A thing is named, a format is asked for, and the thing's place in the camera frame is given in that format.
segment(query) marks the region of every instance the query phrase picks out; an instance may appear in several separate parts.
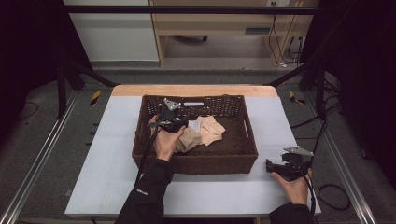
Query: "white wall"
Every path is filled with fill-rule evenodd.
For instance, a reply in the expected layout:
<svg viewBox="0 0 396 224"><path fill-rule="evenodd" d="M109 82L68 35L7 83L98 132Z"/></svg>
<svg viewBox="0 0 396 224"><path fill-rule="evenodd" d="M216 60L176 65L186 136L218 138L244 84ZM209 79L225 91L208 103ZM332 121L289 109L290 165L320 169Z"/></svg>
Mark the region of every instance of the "white wall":
<svg viewBox="0 0 396 224"><path fill-rule="evenodd" d="M64 0L66 5L147 6L147 0ZM90 61L155 61L149 14L70 14Z"/></svg>

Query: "wooden cabinet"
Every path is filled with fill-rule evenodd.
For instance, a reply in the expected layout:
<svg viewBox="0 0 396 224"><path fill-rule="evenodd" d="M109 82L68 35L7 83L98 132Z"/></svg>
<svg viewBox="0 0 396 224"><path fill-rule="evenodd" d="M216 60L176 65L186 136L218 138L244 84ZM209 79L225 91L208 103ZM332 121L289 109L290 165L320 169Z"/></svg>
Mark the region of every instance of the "wooden cabinet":
<svg viewBox="0 0 396 224"><path fill-rule="evenodd" d="M314 7L318 0L289 0L289 7ZM151 6L224 6L265 7L267 0L149 0ZM274 65L289 46L292 36L306 36L312 16L277 15L214 15L214 14L153 14L154 33L160 63L167 47L168 36L259 35L271 55Z"/></svg>

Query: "white tabletop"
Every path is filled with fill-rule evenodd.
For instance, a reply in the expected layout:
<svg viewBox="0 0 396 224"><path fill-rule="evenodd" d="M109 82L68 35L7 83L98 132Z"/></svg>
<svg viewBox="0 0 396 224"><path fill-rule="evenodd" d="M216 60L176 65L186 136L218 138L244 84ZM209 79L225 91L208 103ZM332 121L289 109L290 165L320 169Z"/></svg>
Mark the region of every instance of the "white tabletop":
<svg viewBox="0 0 396 224"><path fill-rule="evenodd" d="M111 96L65 213L116 216L137 175L132 159L141 96ZM175 175L164 202L166 217L262 217L288 200L265 171L296 147L278 97L246 97L259 158L247 175Z"/></svg>

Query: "hand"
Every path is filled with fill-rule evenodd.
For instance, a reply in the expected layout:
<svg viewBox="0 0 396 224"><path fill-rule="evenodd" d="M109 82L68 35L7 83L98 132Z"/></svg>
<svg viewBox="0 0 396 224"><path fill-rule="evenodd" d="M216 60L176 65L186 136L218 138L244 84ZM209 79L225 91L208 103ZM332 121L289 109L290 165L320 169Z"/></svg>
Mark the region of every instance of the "hand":
<svg viewBox="0 0 396 224"><path fill-rule="evenodd" d="M154 116L149 123L155 123L157 122L158 116ZM154 141L154 148L155 152L157 153L157 159L164 160L164 161L170 161L172 158L172 155L174 154L176 150L176 143L178 138L184 133L184 130L186 127L183 125L177 133L169 133L165 130L161 130L160 127L158 127L158 133L157 137L155 138ZM151 128L151 135L153 135L155 132L155 128Z"/></svg>
<svg viewBox="0 0 396 224"><path fill-rule="evenodd" d="M283 190L286 192L286 196L293 204L307 205L308 185L306 184L303 177L289 182L275 172L272 172L272 176L282 186ZM305 177L307 180L309 180L310 176L312 177L311 168L308 169L308 174Z"/></svg>

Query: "beige cloth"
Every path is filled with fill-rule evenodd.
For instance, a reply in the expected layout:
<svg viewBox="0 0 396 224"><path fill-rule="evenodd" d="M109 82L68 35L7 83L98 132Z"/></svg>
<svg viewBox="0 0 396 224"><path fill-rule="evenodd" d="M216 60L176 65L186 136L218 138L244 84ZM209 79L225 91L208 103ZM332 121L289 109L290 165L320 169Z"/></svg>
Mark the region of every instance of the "beige cloth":
<svg viewBox="0 0 396 224"><path fill-rule="evenodd" d="M193 147L201 144L201 134L196 133L192 127L188 127L184 130L184 133L180 136L176 143L175 152L187 152Z"/></svg>
<svg viewBox="0 0 396 224"><path fill-rule="evenodd" d="M209 117L198 117L201 123L201 136L202 144L209 146L214 141L219 141L222 139L222 134L225 129L221 124L217 123L213 116Z"/></svg>

